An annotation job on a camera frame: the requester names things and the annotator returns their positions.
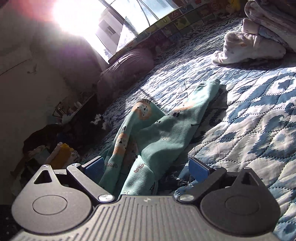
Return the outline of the teal printed baby garment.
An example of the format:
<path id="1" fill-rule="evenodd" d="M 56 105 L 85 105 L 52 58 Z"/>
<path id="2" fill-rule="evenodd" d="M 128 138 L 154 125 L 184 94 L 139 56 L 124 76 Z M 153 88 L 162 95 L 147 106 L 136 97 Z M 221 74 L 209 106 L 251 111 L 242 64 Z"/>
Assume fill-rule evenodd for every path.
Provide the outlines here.
<path id="1" fill-rule="evenodd" d="M 99 186 L 115 197 L 156 194 L 158 181 L 189 145 L 219 87 L 217 79 L 200 83 L 169 114 L 148 99 L 138 100 L 103 153 Z"/>

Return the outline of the white folded baby clothes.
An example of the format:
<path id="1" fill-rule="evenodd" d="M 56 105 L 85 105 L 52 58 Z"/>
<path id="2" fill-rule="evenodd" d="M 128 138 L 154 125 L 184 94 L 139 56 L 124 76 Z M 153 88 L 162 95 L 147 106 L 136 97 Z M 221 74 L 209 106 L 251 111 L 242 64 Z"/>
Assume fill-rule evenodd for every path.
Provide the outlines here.
<path id="1" fill-rule="evenodd" d="M 288 44 L 277 34 L 244 18 L 241 31 L 225 35 L 223 50 L 216 51 L 212 61 L 217 65 L 229 65 L 250 59 L 281 59 L 288 49 Z"/>

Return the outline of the yellow cloth item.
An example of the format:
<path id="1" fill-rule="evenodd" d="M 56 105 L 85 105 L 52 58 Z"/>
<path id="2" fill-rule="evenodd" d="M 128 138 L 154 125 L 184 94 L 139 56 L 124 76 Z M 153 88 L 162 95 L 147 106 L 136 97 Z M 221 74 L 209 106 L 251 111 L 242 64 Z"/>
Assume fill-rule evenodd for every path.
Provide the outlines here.
<path id="1" fill-rule="evenodd" d="M 73 152 L 73 148 L 65 143 L 59 142 L 50 156 L 46 159 L 46 164 L 49 164 L 53 169 L 62 169 Z"/>

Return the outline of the black white plush toy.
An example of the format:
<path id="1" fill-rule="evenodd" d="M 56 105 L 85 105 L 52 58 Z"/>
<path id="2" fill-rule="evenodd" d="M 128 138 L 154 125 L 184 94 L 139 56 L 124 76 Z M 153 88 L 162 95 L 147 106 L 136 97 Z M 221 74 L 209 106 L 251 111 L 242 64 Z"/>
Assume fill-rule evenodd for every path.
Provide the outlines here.
<path id="1" fill-rule="evenodd" d="M 111 118 L 104 118 L 101 114 L 97 114 L 95 119 L 90 122 L 92 125 L 95 125 L 101 130 L 109 131 L 112 128 Z"/>

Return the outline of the blue white quilted bedspread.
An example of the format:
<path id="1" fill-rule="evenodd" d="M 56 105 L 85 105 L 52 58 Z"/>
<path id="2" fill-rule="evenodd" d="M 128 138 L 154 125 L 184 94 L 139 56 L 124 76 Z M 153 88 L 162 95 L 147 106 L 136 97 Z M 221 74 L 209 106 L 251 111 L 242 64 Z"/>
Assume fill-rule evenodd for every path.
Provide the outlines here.
<path id="1" fill-rule="evenodd" d="M 295 55 L 215 65 L 211 55 L 222 49 L 227 32 L 240 28 L 240 18 L 198 27 L 159 56 L 154 69 L 107 108 L 104 117 L 112 129 L 82 162 L 102 154 L 137 100 L 151 100 L 169 113 L 200 83 L 219 80 L 217 97 L 189 146 L 160 180 L 159 191 L 193 186 L 192 180 L 180 176 L 189 157 L 233 172 L 250 167 L 280 206 L 274 234 L 280 240 L 295 240 Z"/>

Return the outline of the purple pillow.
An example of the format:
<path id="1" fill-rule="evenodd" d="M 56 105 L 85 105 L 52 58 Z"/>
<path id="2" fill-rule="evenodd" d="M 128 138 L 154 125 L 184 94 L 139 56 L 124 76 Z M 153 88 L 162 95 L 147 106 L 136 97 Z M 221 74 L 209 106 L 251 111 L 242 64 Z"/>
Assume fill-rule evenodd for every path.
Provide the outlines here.
<path id="1" fill-rule="evenodd" d="M 118 92 L 130 88 L 153 67 L 153 55 L 148 49 L 127 52 L 100 74 L 97 82 L 98 102 L 112 100 Z"/>

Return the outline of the pile of folded blankets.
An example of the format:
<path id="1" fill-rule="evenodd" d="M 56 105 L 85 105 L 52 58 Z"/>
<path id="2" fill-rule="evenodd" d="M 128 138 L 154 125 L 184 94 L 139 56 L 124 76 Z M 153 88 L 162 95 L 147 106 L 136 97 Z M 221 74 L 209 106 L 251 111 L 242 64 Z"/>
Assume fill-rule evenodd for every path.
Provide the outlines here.
<path id="1" fill-rule="evenodd" d="M 241 31 L 272 39 L 295 52 L 295 1 L 248 1 Z"/>

